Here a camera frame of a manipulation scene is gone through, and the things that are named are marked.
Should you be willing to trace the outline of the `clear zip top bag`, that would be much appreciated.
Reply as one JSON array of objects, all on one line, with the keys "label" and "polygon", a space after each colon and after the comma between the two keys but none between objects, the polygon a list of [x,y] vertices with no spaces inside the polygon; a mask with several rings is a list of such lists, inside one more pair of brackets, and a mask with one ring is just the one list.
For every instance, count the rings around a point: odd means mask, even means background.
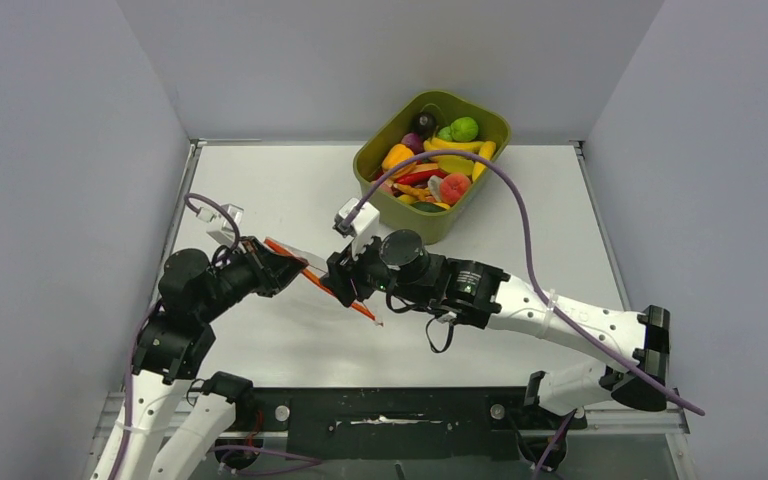
[{"label": "clear zip top bag", "polygon": [[[302,272],[302,275],[323,292],[328,293],[332,297],[336,297],[335,293],[330,288],[326,287],[323,283],[324,276],[327,273],[327,265],[325,259],[313,253],[294,248],[272,237],[266,237],[264,243],[275,253],[285,256],[293,256],[304,260],[307,263],[307,267]],[[384,326],[384,322],[379,320],[373,311],[370,310],[363,302],[355,300],[352,302],[350,308],[371,320],[376,326]]]}]

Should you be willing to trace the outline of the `yellow bell pepper toy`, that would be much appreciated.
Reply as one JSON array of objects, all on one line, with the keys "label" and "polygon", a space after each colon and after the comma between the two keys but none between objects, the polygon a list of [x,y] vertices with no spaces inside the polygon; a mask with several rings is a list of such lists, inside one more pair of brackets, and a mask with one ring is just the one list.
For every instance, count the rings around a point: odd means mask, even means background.
[{"label": "yellow bell pepper toy", "polygon": [[393,179],[399,178],[410,173],[416,166],[416,162],[410,162],[399,168],[402,162],[412,158],[415,155],[414,151],[408,146],[399,143],[394,145],[381,163],[381,170],[383,173],[391,172]]}]

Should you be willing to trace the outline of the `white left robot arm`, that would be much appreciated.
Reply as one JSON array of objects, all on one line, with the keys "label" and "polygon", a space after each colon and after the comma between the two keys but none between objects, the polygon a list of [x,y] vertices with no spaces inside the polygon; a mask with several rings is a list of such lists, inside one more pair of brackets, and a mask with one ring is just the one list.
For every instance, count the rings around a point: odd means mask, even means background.
[{"label": "white left robot arm", "polygon": [[125,397],[92,478],[186,479],[219,435],[254,410],[252,381],[218,372],[205,381],[183,423],[166,433],[215,342],[212,322],[251,294],[279,294],[308,266],[254,237],[220,251],[222,260],[194,248],[166,260],[158,301],[131,348]]}]

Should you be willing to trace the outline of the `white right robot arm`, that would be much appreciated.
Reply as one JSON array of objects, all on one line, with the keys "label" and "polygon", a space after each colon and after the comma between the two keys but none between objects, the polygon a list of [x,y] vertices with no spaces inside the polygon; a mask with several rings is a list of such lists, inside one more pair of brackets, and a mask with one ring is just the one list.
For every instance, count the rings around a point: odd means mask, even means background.
[{"label": "white right robot arm", "polygon": [[532,425],[608,400],[646,412],[667,407],[664,308],[610,310],[540,291],[500,268],[430,253],[410,230],[374,236],[359,254],[351,247],[331,254],[322,283],[345,306],[380,292],[387,304],[402,301],[401,313],[525,334],[587,355],[582,364],[530,376],[522,411]]}]

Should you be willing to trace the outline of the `olive green plastic tub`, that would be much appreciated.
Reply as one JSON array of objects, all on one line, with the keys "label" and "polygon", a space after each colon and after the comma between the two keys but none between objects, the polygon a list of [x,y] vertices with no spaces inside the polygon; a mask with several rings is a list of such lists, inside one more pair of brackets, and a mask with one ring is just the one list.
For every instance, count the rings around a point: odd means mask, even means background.
[{"label": "olive green plastic tub", "polygon": [[[458,97],[450,92],[430,90],[416,95],[376,132],[353,160],[353,173],[360,192],[366,193],[381,173],[381,163],[389,150],[407,134],[415,116],[429,113],[439,125],[450,123],[460,117],[472,117],[479,126],[477,138],[493,141],[496,150],[490,156],[496,161],[511,139],[511,128],[500,114]],[[380,211],[381,222],[394,229],[409,228],[417,231],[429,244],[442,240],[453,225],[486,184],[482,179],[469,189],[465,198],[451,209],[440,213],[416,209],[395,196],[387,193],[374,194],[369,202]]]}]

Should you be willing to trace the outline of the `dark green avocado toy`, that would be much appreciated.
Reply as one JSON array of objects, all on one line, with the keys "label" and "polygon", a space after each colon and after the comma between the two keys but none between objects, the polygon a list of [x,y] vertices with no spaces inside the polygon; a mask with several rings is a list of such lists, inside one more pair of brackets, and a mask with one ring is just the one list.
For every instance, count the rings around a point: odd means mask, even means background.
[{"label": "dark green avocado toy", "polygon": [[415,202],[411,207],[425,213],[441,213],[449,209],[448,206],[441,206],[440,204],[432,202]]}]

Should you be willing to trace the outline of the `orange ginger root toy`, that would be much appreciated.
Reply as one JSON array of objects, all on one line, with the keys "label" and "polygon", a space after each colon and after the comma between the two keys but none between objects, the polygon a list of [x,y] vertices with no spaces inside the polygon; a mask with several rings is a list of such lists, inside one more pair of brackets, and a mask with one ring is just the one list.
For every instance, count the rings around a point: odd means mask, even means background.
[{"label": "orange ginger root toy", "polygon": [[426,201],[428,197],[433,198],[428,188],[417,188],[411,185],[394,183],[392,185],[394,191],[400,192],[402,195],[406,195],[412,198],[413,202]]}]

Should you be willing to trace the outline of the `red chili pepper toy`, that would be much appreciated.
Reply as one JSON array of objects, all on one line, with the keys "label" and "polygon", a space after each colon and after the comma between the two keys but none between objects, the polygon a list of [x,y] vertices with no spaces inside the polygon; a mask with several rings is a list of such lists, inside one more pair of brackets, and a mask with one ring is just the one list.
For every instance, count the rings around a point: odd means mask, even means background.
[{"label": "red chili pepper toy", "polygon": [[394,181],[395,184],[416,186],[426,184],[432,177],[444,178],[446,173],[440,169],[413,171]]}]

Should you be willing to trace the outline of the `purple onion toy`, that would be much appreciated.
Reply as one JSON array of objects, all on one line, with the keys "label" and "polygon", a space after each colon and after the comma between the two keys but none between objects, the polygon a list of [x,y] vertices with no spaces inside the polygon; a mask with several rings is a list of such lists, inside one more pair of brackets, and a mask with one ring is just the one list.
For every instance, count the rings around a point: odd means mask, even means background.
[{"label": "purple onion toy", "polygon": [[425,139],[415,132],[410,132],[404,135],[400,143],[407,147],[413,154],[420,154],[425,151],[424,148]]}]

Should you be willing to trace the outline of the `yellow banana toy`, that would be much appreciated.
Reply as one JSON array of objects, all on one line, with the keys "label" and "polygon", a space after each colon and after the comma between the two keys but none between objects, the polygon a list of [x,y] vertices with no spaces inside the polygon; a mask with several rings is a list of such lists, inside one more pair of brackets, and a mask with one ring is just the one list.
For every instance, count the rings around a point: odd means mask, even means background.
[{"label": "yellow banana toy", "polygon": [[423,147],[426,152],[441,151],[441,150],[457,150],[465,151],[477,154],[484,146],[484,142],[451,142],[442,140],[437,137],[432,137],[423,142]]}]

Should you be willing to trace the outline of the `green lime toy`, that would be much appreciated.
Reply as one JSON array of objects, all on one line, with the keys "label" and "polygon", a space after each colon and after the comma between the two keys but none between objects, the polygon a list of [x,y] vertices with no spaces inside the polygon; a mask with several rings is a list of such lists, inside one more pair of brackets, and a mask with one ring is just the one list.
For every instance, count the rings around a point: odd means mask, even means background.
[{"label": "green lime toy", "polygon": [[472,142],[480,133],[480,126],[472,117],[457,118],[449,125],[449,129],[452,140],[460,143]]}]

